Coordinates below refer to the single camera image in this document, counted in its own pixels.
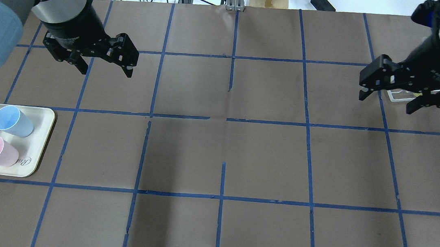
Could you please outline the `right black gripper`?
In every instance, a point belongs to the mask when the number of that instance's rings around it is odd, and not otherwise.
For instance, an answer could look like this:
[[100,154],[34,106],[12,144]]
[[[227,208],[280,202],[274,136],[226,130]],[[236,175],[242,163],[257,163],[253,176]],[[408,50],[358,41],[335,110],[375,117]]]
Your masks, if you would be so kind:
[[[440,39],[430,35],[408,57],[394,63],[388,55],[380,55],[359,75],[359,100],[364,101],[375,91],[406,89],[423,91],[440,89]],[[413,114],[422,107],[440,108],[440,91],[427,90],[406,104],[406,113]]]

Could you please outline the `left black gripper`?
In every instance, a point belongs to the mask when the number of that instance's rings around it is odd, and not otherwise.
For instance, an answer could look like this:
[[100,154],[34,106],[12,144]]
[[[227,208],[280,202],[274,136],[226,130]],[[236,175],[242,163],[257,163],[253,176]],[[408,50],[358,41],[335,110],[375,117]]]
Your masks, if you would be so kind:
[[81,13],[67,22],[43,23],[47,28],[43,44],[58,62],[67,62],[86,74],[88,64],[82,55],[102,54],[103,60],[119,66],[127,78],[131,78],[137,66],[139,53],[126,33],[116,37],[106,34],[102,20],[94,7],[85,7]]

